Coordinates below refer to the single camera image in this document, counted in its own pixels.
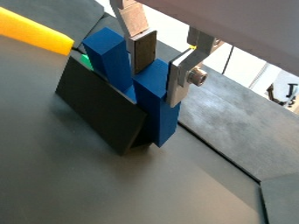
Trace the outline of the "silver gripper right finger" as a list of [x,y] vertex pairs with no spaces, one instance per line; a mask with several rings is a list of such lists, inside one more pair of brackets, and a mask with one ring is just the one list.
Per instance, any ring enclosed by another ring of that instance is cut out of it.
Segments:
[[189,93],[190,85],[201,86],[207,79],[202,62],[223,45],[223,41],[190,27],[187,43],[190,48],[170,62],[166,101],[174,108]]

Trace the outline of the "black-padded gripper left finger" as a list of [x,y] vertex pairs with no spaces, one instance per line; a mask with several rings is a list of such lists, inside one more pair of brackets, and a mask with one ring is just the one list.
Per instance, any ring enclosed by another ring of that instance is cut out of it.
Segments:
[[155,61],[157,30],[150,28],[145,6],[137,0],[110,0],[110,5],[126,36],[133,74],[138,74]]

